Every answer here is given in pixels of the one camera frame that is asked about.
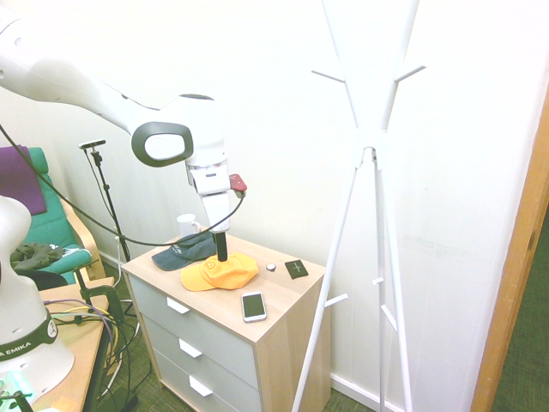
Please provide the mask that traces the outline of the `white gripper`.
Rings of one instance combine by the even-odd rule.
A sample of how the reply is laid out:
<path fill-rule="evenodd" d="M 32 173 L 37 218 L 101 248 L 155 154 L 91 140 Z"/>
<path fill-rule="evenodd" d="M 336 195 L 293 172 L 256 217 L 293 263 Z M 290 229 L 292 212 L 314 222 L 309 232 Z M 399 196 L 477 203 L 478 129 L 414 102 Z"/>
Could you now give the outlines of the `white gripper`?
<path fill-rule="evenodd" d="M 209 226 L 214 234 L 217 258 L 228 259 L 226 231 L 230 227 L 230 179 L 227 167 L 197 168 L 190 170 L 197 194 L 202 200 Z"/>

